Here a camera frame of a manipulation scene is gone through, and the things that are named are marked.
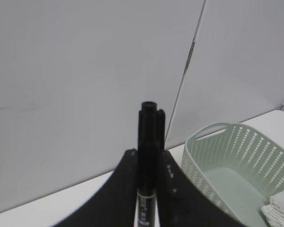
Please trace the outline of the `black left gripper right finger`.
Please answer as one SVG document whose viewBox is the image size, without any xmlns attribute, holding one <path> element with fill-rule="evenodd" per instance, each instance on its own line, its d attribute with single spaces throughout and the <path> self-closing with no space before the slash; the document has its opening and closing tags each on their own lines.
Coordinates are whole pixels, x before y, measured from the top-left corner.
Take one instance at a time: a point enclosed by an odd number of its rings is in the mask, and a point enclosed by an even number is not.
<svg viewBox="0 0 284 227">
<path fill-rule="evenodd" d="M 158 154 L 156 191 L 162 227 L 244 226 L 192 185 L 169 151 Z"/>
</svg>

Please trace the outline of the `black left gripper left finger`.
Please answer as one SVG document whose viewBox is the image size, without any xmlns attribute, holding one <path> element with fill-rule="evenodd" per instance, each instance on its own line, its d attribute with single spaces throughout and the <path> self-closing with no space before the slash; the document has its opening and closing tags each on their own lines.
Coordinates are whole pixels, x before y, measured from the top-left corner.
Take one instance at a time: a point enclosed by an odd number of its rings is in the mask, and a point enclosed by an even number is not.
<svg viewBox="0 0 284 227">
<path fill-rule="evenodd" d="M 100 189 L 55 226 L 133 227 L 137 202 L 137 165 L 137 150 L 126 150 Z"/>
</svg>

